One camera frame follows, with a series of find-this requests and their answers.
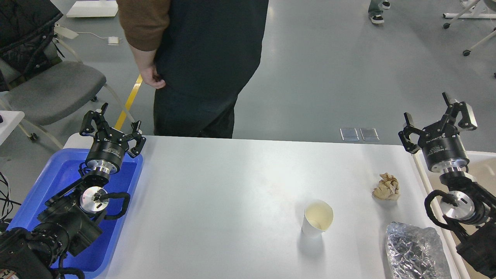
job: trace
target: office chair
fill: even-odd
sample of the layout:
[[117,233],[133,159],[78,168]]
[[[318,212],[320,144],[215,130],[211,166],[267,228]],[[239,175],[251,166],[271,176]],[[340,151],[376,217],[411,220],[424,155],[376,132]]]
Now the office chair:
[[[444,29],[448,29],[450,27],[450,25],[457,19],[459,19],[466,11],[468,11],[469,9],[471,9],[472,7],[474,7],[475,5],[477,5],[477,3],[479,3],[481,0],[474,0],[473,2],[471,2],[469,5],[467,5],[467,7],[465,7],[465,9],[463,11],[461,11],[458,15],[456,15],[452,20],[450,20],[449,22],[445,23],[443,25],[443,28]],[[496,0],[484,0],[484,4],[485,6],[492,10],[492,11],[495,11],[496,12]],[[478,47],[480,44],[488,41],[490,38],[496,36],[496,28],[493,29],[492,33],[487,35],[486,37],[484,37],[482,40],[480,40],[479,42],[477,42],[477,44],[473,45],[472,47],[470,47],[469,49],[467,50],[464,50],[463,51],[463,56],[469,56],[470,53],[472,52],[472,50],[474,50],[474,48]]]
[[[89,101],[96,101],[96,95],[102,87],[112,93],[127,117],[135,122],[115,91],[106,84],[105,76],[95,68],[83,64],[77,53],[61,38],[55,38],[54,41],[69,50],[78,62],[62,61],[10,89],[0,96],[0,106],[6,110],[23,111],[23,122],[37,127],[59,148],[63,145],[42,126],[65,118]],[[44,52],[51,60],[58,57],[55,44],[49,44]],[[7,83],[21,76],[1,59],[0,70]],[[31,141],[37,140],[35,133],[29,133],[22,124],[19,127]]]

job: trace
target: white chair leg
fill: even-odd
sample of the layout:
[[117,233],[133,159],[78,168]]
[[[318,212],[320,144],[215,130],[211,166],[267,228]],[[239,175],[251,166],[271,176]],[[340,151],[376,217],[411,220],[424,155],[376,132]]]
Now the white chair leg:
[[77,52],[72,49],[68,44],[66,44],[60,37],[59,38],[56,38],[56,41],[61,44],[65,49],[67,49],[70,53],[72,53],[72,55],[74,55],[74,57],[76,57],[76,60],[83,64],[83,60],[81,60],[81,57],[79,57],[79,55],[77,54]]
[[[462,6],[465,8],[467,5],[470,5],[472,1],[467,0],[467,1],[462,1]],[[487,10],[486,4],[482,1],[479,2],[475,7],[472,7],[469,12],[464,13],[463,15],[460,16],[460,18],[482,18],[482,19],[494,19],[496,18],[496,13],[489,13],[489,12],[484,12]],[[457,16],[458,14],[456,13],[444,13],[442,16],[444,18],[453,18]]]
[[[2,106],[2,107],[3,107],[3,109],[5,109],[5,110],[10,110],[10,111],[12,111],[12,108],[11,108],[9,105],[7,105],[7,103],[5,103],[2,99],[0,99],[0,106]],[[19,122],[19,123],[17,124],[17,126],[19,126],[19,128],[21,129],[21,131],[22,131],[22,132],[23,132],[23,133],[24,133],[24,134],[25,134],[28,138],[30,138],[30,137],[31,137],[31,134],[28,132],[28,130],[24,127],[24,125],[23,125],[21,122]]]
[[26,119],[24,119],[23,121],[26,121],[27,123],[29,123],[29,124],[35,126],[36,128],[38,128],[43,134],[45,134],[48,138],[50,138],[55,143],[55,145],[58,148],[60,148],[60,149],[63,148],[62,143],[56,137],[54,137],[54,135],[52,135],[51,133],[49,133],[45,128],[41,127],[40,125],[36,125],[34,123],[31,123],[30,121],[28,121]]
[[124,113],[126,114],[127,118],[131,121],[131,122],[136,122],[134,120],[134,118],[132,117],[131,113],[129,112],[129,110],[127,110],[127,108],[125,107],[125,105],[121,102],[121,99],[119,99],[119,96],[117,96],[117,93],[108,85],[108,84],[104,84],[103,85],[106,89],[108,89],[110,91],[110,93],[112,93],[112,95],[114,96],[115,100],[118,102],[118,104],[121,106],[121,109],[124,111]]
[[17,124],[17,126],[26,135],[26,137],[28,137],[28,138],[32,137],[32,135],[28,132],[28,130],[24,127],[24,125],[21,122],[19,122],[19,124]]
[[465,7],[465,9],[463,9],[463,11],[461,11],[459,14],[457,14],[456,16],[453,17],[452,20],[450,20],[449,22],[445,23],[443,25],[443,28],[444,29],[448,29],[449,26],[454,23],[457,19],[459,19],[464,13],[468,12],[468,10],[470,10],[473,6],[477,5],[477,3],[479,3],[481,0],[474,0],[471,4],[469,4],[468,6]]
[[487,40],[489,40],[490,38],[496,36],[496,28],[494,29],[493,32],[491,32],[491,34],[487,35],[486,37],[484,37],[484,39],[480,40],[477,44],[473,45],[471,48],[469,48],[468,50],[465,50],[463,51],[463,56],[469,56],[470,52],[472,50],[474,50],[474,48],[478,47],[480,44],[486,42]]

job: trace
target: brown sleeve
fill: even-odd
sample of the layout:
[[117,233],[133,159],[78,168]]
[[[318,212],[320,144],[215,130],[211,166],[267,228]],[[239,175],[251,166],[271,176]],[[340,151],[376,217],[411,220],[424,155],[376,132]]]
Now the brown sleeve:
[[129,44],[141,51],[158,49],[169,26],[171,0],[117,0],[117,4]]

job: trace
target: gray chair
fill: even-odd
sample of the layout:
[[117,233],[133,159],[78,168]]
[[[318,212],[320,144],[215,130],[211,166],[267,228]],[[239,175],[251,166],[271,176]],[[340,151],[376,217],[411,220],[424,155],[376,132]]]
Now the gray chair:
[[[89,101],[96,101],[96,95],[102,87],[106,87],[113,94],[127,117],[134,122],[117,94],[106,84],[105,76],[95,68],[83,64],[74,50],[62,40],[57,41],[72,52],[79,62],[62,61],[5,94],[0,93],[0,106],[6,110],[23,111],[23,121],[37,127],[59,148],[63,145],[42,126],[61,120]],[[53,55],[58,56],[53,44],[47,47],[45,54],[49,58]],[[7,83],[21,76],[2,60],[0,70]],[[19,127],[30,140],[35,141],[38,138],[35,133],[29,133],[22,124]]]

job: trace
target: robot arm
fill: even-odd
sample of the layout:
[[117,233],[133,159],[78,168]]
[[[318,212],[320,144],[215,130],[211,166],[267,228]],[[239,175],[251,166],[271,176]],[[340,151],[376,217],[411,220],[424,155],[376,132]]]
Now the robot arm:
[[[475,130],[477,122],[470,105],[465,102],[451,103],[446,93],[443,98],[447,110],[441,120],[417,129],[411,115],[405,113],[405,128],[398,133],[405,150],[416,153],[422,149],[427,167],[442,173],[440,181],[448,192],[434,190],[427,195],[424,205],[434,224],[451,230],[460,240],[457,253],[475,270],[496,277],[496,198],[468,174],[469,159],[460,140],[461,130]],[[462,118],[455,125],[458,114]],[[411,134],[419,135],[418,143],[410,140]],[[431,208],[431,202],[441,197],[440,207],[444,222],[439,221]],[[460,225],[473,225],[478,230],[472,235]]]
[[[107,193],[104,186],[111,174],[120,171],[125,153],[138,156],[146,139],[139,131],[140,121],[132,123],[129,135],[111,128],[103,116],[107,105],[84,116],[80,134],[94,140],[83,163],[86,167],[80,169],[81,178],[45,202],[47,209],[38,215],[40,224],[31,232],[17,227],[0,235],[0,278],[58,279],[72,274],[84,279],[81,270],[63,267],[67,252],[81,253],[102,234],[101,221],[118,219],[127,211],[130,195]],[[130,140],[136,141],[131,149]],[[124,199],[116,215],[107,215],[110,199]],[[56,260],[59,267],[51,268]]]

